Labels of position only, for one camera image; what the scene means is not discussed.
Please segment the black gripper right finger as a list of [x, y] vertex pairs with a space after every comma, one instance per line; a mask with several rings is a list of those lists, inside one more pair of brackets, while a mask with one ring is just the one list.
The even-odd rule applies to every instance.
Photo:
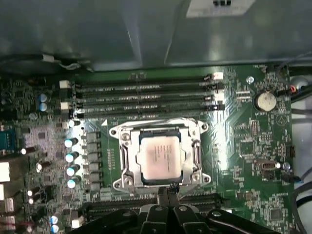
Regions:
[[277, 231], [241, 218], [221, 209], [212, 209], [205, 215], [191, 207], [180, 204], [179, 184], [169, 186], [169, 194], [174, 195], [170, 202], [175, 218], [185, 234], [276, 234]]

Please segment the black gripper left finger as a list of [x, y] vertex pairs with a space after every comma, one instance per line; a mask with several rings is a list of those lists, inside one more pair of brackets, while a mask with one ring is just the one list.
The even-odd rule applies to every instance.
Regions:
[[168, 188], [160, 187], [157, 203], [139, 214], [120, 209], [76, 228], [72, 234], [165, 234], [169, 213]]

